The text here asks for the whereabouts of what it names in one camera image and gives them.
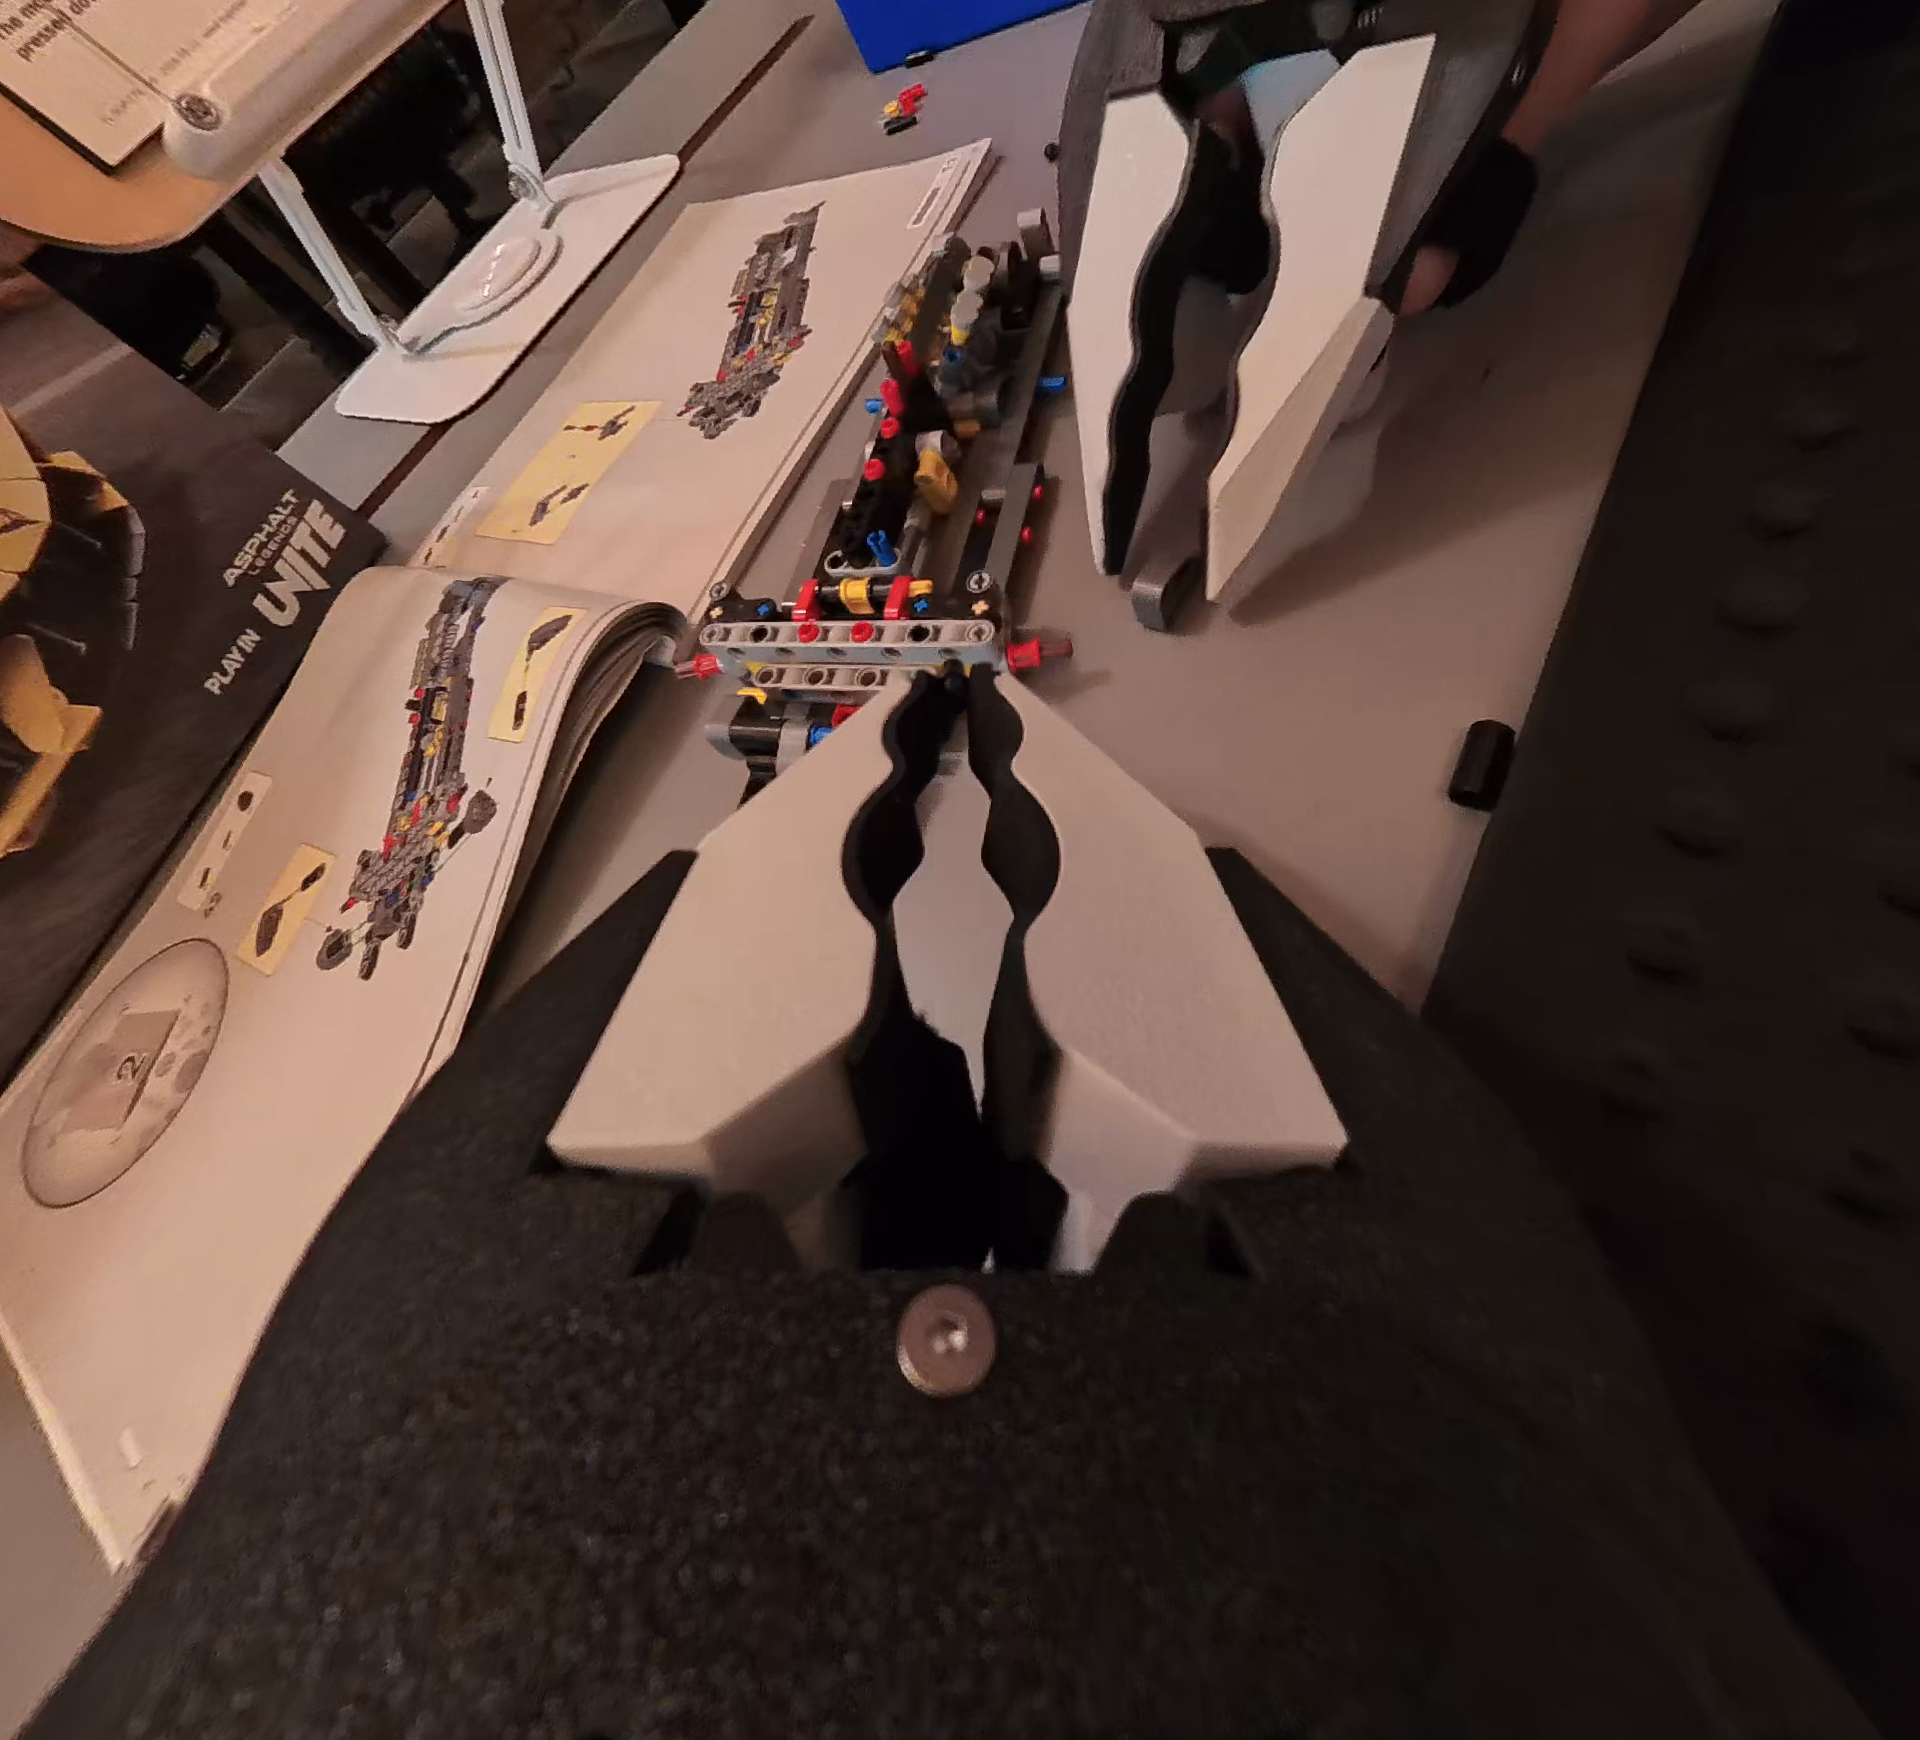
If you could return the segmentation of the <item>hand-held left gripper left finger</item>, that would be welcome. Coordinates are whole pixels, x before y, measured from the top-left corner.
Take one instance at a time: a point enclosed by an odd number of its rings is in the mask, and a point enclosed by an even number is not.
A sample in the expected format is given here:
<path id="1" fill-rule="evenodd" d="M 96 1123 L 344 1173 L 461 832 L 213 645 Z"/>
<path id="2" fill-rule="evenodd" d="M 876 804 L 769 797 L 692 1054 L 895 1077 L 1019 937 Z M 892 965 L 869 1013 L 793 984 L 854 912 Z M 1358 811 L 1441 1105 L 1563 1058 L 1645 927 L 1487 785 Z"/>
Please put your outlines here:
<path id="1" fill-rule="evenodd" d="M 888 682 L 702 840 L 549 1149 L 824 1215 L 869 1270 L 979 1265 L 964 1050 L 916 1009 L 895 902 L 963 682 Z"/>

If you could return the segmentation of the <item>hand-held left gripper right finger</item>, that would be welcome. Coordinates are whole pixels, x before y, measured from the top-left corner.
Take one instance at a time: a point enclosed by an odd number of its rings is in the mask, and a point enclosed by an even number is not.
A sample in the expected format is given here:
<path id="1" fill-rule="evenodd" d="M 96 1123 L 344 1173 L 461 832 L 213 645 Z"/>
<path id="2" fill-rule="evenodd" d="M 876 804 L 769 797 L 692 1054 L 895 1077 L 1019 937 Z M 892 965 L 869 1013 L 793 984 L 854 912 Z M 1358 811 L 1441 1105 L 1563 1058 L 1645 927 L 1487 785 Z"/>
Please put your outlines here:
<path id="1" fill-rule="evenodd" d="M 1330 1166 L 1346 1131 L 1189 822 L 997 674 L 969 760 L 1011 910 L 983 1035 L 1002 1262 L 1091 1273 L 1145 1197 Z"/>

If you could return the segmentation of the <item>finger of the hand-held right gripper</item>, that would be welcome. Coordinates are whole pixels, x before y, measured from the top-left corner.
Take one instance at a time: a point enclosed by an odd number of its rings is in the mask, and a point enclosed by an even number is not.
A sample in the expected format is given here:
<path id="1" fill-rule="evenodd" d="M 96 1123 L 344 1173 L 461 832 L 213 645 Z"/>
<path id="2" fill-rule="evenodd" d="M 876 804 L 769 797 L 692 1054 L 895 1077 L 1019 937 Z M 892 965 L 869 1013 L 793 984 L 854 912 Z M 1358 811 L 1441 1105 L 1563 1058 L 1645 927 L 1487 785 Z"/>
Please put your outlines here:
<path id="1" fill-rule="evenodd" d="M 1242 604 L 1351 525 L 1371 494 L 1394 332 L 1369 289 L 1435 38 L 1319 48 L 1242 78 L 1263 146 L 1275 265 L 1232 369 L 1232 427 L 1208 480 L 1207 599 Z"/>
<path id="2" fill-rule="evenodd" d="M 1120 575 L 1145 506 L 1151 432 L 1173 377 L 1174 314 L 1207 197 L 1208 139 L 1163 94 L 1107 105 L 1069 295 L 1083 484 L 1104 575 Z"/>

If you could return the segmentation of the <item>grey lego car chassis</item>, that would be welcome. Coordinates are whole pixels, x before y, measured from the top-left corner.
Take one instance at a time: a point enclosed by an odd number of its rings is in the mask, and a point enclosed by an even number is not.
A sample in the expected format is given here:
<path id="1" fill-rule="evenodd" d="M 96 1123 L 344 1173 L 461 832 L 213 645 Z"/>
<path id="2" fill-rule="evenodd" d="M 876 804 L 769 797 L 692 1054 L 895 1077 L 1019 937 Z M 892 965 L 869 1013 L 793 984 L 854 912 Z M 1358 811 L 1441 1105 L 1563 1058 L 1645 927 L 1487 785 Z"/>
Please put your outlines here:
<path id="1" fill-rule="evenodd" d="M 1072 654 L 1025 620 L 1030 560 L 1059 506 L 1037 435 L 1067 390 L 1062 261 L 1042 205 L 1008 236 L 937 242 L 876 334 L 858 469 L 828 490 L 792 590 L 717 585 L 680 674 L 732 712 L 707 737 L 767 783 L 892 679 L 1035 674 Z"/>

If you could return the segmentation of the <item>lego instruction booklet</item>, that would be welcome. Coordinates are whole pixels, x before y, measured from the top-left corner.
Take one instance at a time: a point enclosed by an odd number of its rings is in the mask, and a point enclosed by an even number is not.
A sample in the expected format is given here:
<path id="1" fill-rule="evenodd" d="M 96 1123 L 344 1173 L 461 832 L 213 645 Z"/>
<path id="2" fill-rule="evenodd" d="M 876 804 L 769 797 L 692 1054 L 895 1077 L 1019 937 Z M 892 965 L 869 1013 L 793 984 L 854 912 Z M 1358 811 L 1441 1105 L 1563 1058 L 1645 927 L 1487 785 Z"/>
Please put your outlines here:
<path id="1" fill-rule="evenodd" d="M 334 599 L 7 1089 L 5 1349 L 113 1568 L 465 1033 L 600 723 L 686 650 L 992 163 L 983 139 L 681 213 L 412 557 Z"/>

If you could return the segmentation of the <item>lego set box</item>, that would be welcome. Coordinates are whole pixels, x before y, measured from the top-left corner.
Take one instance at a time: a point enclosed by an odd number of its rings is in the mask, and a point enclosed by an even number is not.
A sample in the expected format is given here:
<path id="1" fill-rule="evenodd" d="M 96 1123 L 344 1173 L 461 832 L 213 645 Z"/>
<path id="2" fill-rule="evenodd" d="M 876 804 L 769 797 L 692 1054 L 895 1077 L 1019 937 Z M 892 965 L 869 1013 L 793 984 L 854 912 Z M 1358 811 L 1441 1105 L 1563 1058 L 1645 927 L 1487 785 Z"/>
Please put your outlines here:
<path id="1" fill-rule="evenodd" d="M 11 1078 L 385 543 L 12 268 L 3 396 Z"/>

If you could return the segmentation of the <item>white folding stand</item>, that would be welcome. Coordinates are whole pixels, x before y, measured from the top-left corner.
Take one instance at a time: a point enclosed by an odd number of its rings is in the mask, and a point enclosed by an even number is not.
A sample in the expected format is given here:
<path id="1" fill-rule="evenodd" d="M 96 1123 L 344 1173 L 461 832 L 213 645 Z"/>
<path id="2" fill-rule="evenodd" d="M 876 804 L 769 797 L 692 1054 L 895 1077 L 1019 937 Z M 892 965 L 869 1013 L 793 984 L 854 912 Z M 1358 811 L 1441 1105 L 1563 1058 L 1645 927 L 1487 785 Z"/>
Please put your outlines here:
<path id="1" fill-rule="evenodd" d="M 286 150 L 449 0 L 244 0 L 223 11 L 157 90 L 162 150 L 201 179 L 254 177 L 295 230 L 371 357 L 333 406 L 359 421 L 437 427 L 482 403 L 648 217 L 674 154 L 544 169 L 504 0 L 462 0 L 502 133 L 513 202 L 404 318 L 385 318 L 328 236 Z"/>

